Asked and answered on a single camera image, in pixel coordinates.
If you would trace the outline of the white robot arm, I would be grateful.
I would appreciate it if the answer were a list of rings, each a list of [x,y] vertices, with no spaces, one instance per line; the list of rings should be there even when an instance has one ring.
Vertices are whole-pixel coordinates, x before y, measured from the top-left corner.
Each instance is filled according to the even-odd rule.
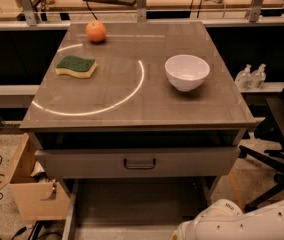
[[[284,200],[243,213],[220,199],[181,223],[170,240],[284,240]]]

